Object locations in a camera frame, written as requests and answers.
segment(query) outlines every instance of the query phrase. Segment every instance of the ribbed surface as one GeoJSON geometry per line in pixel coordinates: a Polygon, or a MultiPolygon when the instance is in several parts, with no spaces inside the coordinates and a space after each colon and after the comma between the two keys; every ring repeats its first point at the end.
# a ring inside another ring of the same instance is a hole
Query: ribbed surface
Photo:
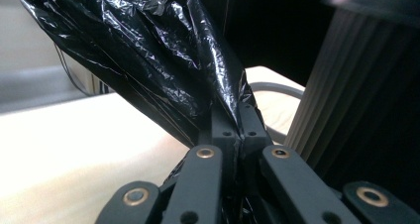
{"type": "Polygon", "coordinates": [[[420,38],[337,10],[285,145],[328,184],[368,180],[420,204],[420,38]]]}

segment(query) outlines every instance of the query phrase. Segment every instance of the plastic wrinkle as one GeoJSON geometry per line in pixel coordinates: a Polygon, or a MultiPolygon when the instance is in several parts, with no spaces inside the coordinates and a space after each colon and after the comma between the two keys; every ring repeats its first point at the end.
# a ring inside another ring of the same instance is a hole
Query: plastic wrinkle
{"type": "Polygon", "coordinates": [[[236,124],[239,102],[256,105],[199,0],[21,2],[64,52],[188,147],[209,129],[212,105],[236,124]]]}

